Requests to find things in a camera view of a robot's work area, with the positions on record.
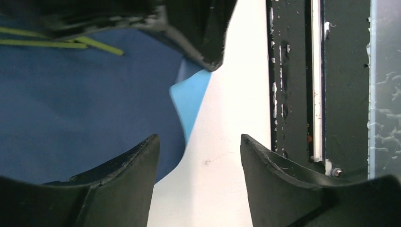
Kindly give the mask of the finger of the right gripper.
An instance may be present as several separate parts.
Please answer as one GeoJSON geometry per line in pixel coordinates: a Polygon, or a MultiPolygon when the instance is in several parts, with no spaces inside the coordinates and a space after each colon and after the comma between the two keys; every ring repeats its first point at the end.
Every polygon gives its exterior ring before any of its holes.
{"type": "Polygon", "coordinates": [[[235,6],[234,0],[3,0],[0,12],[59,40],[134,28],[215,71],[235,6]]]}

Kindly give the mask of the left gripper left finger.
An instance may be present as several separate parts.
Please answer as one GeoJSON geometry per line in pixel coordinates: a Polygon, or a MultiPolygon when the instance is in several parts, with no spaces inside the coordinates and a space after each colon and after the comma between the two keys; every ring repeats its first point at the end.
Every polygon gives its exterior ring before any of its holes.
{"type": "Polygon", "coordinates": [[[0,179],[3,227],[145,227],[156,180],[159,137],[67,181],[0,179]]]}

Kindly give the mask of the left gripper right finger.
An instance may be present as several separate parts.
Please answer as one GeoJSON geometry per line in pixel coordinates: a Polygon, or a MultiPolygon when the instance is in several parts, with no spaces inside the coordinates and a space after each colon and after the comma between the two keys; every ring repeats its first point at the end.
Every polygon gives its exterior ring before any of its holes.
{"type": "Polygon", "coordinates": [[[247,134],[240,154],[255,227],[398,227],[401,183],[350,183],[303,167],[247,134]]]}

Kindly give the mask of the blue wrapping paper sheet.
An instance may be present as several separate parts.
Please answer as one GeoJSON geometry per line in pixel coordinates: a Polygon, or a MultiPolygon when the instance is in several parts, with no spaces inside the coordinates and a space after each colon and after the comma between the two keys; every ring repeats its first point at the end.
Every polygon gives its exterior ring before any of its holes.
{"type": "Polygon", "coordinates": [[[0,174],[63,181],[157,134],[156,180],[181,161],[211,73],[132,28],[94,47],[0,47],[0,174]]]}

